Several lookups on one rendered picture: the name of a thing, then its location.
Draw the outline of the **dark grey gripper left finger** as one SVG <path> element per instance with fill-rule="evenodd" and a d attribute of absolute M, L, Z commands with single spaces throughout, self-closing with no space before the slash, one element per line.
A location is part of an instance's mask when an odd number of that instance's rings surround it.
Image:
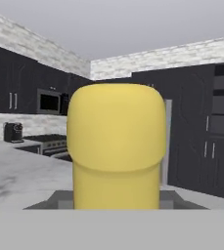
<path fill-rule="evenodd" d="M 72 209 L 73 191 L 56 190 L 47 200 L 29 206 L 29 209 Z"/>

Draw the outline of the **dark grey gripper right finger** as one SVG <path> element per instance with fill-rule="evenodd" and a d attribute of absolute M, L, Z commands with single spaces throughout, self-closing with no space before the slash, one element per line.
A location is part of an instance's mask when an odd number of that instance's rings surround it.
<path fill-rule="evenodd" d="M 160 209 L 203 209 L 203 206 L 184 200 L 175 190 L 162 190 L 159 194 Z"/>

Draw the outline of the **yellow mustard bottle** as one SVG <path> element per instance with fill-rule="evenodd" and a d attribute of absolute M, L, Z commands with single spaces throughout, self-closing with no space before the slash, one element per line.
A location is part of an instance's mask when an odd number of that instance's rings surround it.
<path fill-rule="evenodd" d="M 157 209 L 166 151 L 162 96 L 130 83 L 79 88 L 67 113 L 67 150 L 75 209 Z"/>

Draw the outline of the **black base cabinet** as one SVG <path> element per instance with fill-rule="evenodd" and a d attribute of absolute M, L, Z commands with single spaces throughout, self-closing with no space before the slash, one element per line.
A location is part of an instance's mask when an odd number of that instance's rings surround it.
<path fill-rule="evenodd" d="M 40 154 L 41 153 L 41 145 L 35 146 L 20 146 L 19 150 Z"/>

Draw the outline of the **black tall cabinet run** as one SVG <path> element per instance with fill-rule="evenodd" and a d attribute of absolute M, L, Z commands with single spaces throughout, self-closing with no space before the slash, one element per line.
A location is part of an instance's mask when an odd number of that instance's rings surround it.
<path fill-rule="evenodd" d="M 166 100 L 167 183 L 224 197 L 224 62 L 134 72 L 107 83 L 139 83 Z"/>

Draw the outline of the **silver stove with hob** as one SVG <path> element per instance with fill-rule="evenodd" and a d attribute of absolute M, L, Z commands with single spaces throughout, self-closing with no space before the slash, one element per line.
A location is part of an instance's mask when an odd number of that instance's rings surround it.
<path fill-rule="evenodd" d="M 67 152 L 67 136 L 60 134 L 47 134 L 36 136 L 25 136 L 25 140 L 41 143 L 41 153 L 44 156 L 58 158 L 71 162 L 72 159 Z"/>

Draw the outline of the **silver fridge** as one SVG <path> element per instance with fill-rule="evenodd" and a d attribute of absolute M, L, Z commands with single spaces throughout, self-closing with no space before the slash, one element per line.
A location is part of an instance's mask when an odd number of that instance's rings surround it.
<path fill-rule="evenodd" d="M 169 148 L 170 148 L 170 129 L 172 115 L 172 100 L 164 100 L 166 111 L 166 153 L 162 160 L 162 184 L 167 185 L 168 179 L 168 163 L 169 163 Z"/>

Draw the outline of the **black coffee machine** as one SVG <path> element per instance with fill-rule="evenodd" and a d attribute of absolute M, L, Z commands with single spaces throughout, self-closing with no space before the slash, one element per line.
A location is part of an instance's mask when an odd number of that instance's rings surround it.
<path fill-rule="evenodd" d="M 22 143 L 22 124 L 20 122 L 6 122 L 4 124 L 4 141 L 7 143 Z"/>

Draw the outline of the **silver microwave oven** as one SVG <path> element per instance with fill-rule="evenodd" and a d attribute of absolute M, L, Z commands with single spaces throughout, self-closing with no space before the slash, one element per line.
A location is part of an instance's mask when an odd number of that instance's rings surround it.
<path fill-rule="evenodd" d="M 37 113 L 48 115 L 66 115 L 69 96 L 44 89 L 37 90 Z"/>

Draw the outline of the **black wall cabinet run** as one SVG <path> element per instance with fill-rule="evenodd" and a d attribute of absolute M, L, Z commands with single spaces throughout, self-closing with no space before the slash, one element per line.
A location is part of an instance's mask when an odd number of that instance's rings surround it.
<path fill-rule="evenodd" d="M 69 99 L 92 81 L 0 47 L 0 113 L 37 113 L 37 90 L 67 93 Z"/>

